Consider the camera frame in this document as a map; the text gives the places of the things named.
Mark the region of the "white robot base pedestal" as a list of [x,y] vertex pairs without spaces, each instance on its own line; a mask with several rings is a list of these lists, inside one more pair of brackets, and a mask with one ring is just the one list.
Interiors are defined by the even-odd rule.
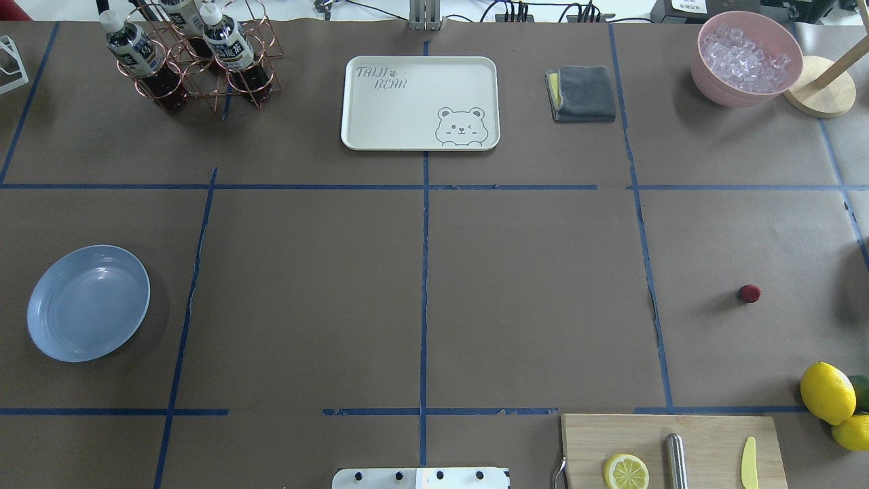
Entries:
[[499,467],[347,468],[332,488],[510,488],[509,470]]

